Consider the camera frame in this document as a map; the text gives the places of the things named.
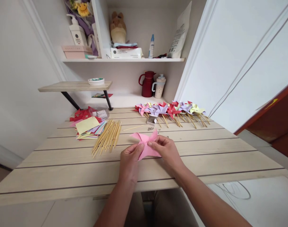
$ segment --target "forearm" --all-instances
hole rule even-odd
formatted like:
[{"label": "forearm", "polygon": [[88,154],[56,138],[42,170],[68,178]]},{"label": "forearm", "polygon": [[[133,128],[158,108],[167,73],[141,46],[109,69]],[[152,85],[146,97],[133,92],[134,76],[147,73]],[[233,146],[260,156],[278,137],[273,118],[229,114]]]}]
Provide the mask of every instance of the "forearm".
[{"label": "forearm", "polygon": [[176,170],[174,175],[206,227],[251,226],[186,166]]},{"label": "forearm", "polygon": [[94,227],[124,226],[135,184],[119,180]]}]

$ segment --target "desk surface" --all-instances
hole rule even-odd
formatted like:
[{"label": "desk surface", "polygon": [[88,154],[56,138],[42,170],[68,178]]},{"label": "desk surface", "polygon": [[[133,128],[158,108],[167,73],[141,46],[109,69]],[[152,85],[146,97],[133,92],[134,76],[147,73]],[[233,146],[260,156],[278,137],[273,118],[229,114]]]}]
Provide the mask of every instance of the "desk surface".
[{"label": "desk surface", "polygon": [[[0,206],[83,196],[108,195],[115,186],[120,152],[137,140],[134,132],[148,132],[146,118],[131,108],[111,111],[110,119],[122,121],[117,147],[92,159],[96,140],[76,140],[74,128],[65,121],[0,183]],[[139,125],[142,127],[123,131]],[[160,135],[176,143],[186,166],[204,183],[274,177],[288,171],[214,121],[207,128],[196,123],[178,127],[174,122],[156,126]],[[162,159],[146,157],[139,162],[136,191],[178,187],[163,169]]]},{"label": "desk surface", "polygon": [[38,90],[39,92],[108,90],[111,84],[112,81],[105,81],[103,85],[91,86],[87,81],[62,81]]}]

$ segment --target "plastic bag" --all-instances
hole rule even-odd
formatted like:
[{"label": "plastic bag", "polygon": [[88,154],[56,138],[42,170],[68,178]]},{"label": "plastic bag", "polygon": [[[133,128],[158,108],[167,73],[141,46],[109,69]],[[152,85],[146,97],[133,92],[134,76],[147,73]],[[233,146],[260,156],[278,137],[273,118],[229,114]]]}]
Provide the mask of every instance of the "plastic bag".
[{"label": "plastic bag", "polygon": [[189,3],[184,12],[182,12],[182,14],[178,17],[177,30],[168,53],[169,58],[180,58],[182,55],[186,35],[189,29],[191,4],[192,1]]},{"label": "plastic bag", "polygon": [[109,111],[107,106],[94,106],[94,108],[90,107],[89,114],[104,120],[109,118]]}]

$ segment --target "stuffed toy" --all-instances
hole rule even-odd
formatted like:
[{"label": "stuffed toy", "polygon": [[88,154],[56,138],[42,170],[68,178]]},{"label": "stuffed toy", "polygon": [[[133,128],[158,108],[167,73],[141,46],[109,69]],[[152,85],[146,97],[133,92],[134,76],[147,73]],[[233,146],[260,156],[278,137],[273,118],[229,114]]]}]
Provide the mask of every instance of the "stuffed toy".
[{"label": "stuffed toy", "polygon": [[78,5],[78,13],[81,17],[87,17],[90,15],[90,12],[87,7],[87,3],[80,3]]},{"label": "stuffed toy", "polygon": [[110,23],[110,35],[113,43],[126,43],[126,25],[123,20],[123,14],[117,14],[117,12],[114,11],[111,18],[112,20]]}]

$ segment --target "white cabinet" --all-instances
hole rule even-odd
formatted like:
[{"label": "white cabinet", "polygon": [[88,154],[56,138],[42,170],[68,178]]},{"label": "white cabinet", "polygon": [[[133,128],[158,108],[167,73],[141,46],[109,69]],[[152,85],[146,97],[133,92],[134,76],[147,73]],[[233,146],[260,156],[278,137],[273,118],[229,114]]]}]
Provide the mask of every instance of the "white cabinet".
[{"label": "white cabinet", "polygon": [[[33,0],[40,20],[50,40],[51,48],[58,58],[65,80],[78,81],[93,77],[103,77],[113,81],[108,93],[113,107],[130,107],[141,102],[170,102],[174,99],[193,39],[203,13],[206,0],[192,0],[189,31],[184,44],[181,59],[148,59],[151,35],[155,37],[154,56],[168,53],[177,29],[177,18],[191,0],[149,0],[149,1],[113,1],[92,0],[94,18],[97,25],[102,59],[87,60],[66,59],[61,45],[73,45],[68,26],[64,3],[59,0]],[[127,27],[126,40],[137,42],[142,48],[145,59],[107,59],[110,55],[109,23],[113,11],[122,12]],[[156,72],[155,77],[163,73],[166,85],[162,99],[144,98],[138,78],[144,71]],[[82,105],[106,103],[104,99],[92,99],[96,92],[78,92],[76,101]]]}]

